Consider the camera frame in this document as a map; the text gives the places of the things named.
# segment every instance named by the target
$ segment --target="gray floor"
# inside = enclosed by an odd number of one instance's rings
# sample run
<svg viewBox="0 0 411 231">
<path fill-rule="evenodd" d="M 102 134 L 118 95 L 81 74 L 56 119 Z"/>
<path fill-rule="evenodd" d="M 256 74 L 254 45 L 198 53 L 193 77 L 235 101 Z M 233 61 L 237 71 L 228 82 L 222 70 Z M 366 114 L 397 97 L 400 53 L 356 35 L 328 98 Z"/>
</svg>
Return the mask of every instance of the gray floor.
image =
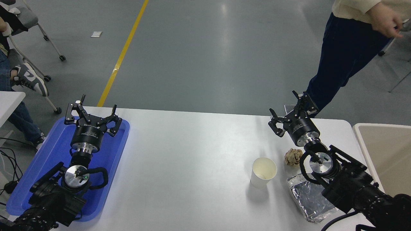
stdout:
<svg viewBox="0 0 411 231">
<path fill-rule="evenodd" d="M 316 73 L 332 3 L 149 0 L 104 106 L 249 115 L 269 115 L 272 107 L 283 112 L 284 104 L 296 103 L 291 91 L 304 91 Z M 64 112 L 82 94 L 86 106 L 96 106 L 143 0 L 29 4 L 67 58 L 61 62 L 37 28 L 15 36 L 20 49 L 52 76 L 50 99 Z M 103 34 L 90 38 L 93 31 Z M 388 92 L 411 71 L 411 35 L 404 35 L 355 75 L 318 118 L 411 125 L 411 76 Z M 16 89 L 27 93 L 24 101 L 45 132 L 62 117 L 35 92 Z M 13 137 L 24 140 L 19 132 Z M 24 167 L 34 153 L 19 151 Z"/>
</svg>

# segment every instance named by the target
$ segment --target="white paper cup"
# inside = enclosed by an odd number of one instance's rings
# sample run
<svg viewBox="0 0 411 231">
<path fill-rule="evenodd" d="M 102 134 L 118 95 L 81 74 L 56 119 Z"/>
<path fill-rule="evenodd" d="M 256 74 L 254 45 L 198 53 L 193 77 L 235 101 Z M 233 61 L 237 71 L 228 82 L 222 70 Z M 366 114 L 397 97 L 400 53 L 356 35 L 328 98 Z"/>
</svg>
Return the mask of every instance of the white paper cup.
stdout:
<svg viewBox="0 0 411 231">
<path fill-rule="evenodd" d="M 256 188 L 263 188 L 277 174 L 277 166 L 267 158 L 257 158 L 252 167 L 251 184 Z"/>
</svg>

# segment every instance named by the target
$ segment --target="beige bin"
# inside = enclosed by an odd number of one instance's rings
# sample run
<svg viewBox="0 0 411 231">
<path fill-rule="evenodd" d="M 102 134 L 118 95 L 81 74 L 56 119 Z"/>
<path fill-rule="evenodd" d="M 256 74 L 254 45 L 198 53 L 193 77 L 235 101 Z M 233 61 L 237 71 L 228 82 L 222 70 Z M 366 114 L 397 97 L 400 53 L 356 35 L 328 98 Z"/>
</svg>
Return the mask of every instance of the beige bin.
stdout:
<svg viewBox="0 0 411 231">
<path fill-rule="evenodd" d="M 358 123 L 353 130 L 380 189 L 411 195 L 411 126 Z"/>
</svg>

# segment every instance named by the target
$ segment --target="blue tray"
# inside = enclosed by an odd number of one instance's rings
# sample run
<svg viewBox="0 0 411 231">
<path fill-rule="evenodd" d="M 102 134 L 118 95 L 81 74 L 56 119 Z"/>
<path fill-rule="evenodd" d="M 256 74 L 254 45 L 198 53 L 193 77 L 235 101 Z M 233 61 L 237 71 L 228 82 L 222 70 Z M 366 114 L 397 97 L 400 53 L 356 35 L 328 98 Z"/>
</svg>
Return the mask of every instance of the blue tray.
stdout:
<svg viewBox="0 0 411 231">
<path fill-rule="evenodd" d="M 71 160 L 70 142 L 75 128 L 75 125 L 65 125 L 64 118 L 59 119 L 53 125 L 43 146 L 34 156 L 30 166 L 7 202 L 6 209 L 9 214 L 20 216 L 26 209 L 30 208 L 28 200 L 32 196 L 29 191 L 31 186 L 58 162 L 63 162 L 65 167 L 69 166 Z M 102 210 L 120 162 L 129 130 L 130 124 L 122 120 L 120 129 L 114 137 L 104 134 L 100 151 L 93 154 L 89 168 L 106 168 L 109 174 L 109 183 L 102 189 L 88 190 L 84 194 L 83 198 L 87 202 L 82 209 L 83 217 L 78 221 L 89 221 Z M 90 174 L 90 181 L 92 185 L 103 183 L 102 174 Z"/>
</svg>

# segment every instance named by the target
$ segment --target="aluminum foil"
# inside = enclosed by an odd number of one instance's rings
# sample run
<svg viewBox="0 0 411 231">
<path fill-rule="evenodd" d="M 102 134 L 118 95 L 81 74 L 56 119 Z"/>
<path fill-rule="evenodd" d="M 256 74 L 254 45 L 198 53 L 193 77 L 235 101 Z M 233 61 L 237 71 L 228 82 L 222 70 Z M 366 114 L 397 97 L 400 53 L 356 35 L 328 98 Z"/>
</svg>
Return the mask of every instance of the aluminum foil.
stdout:
<svg viewBox="0 0 411 231">
<path fill-rule="evenodd" d="M 305 219 L 312 223 L 322 220 L 338 211 L 321 195 L 324 188 L 307 181 L 302 174 L 287 179 L 294 202 L 301 209 Z"/>
</svg>

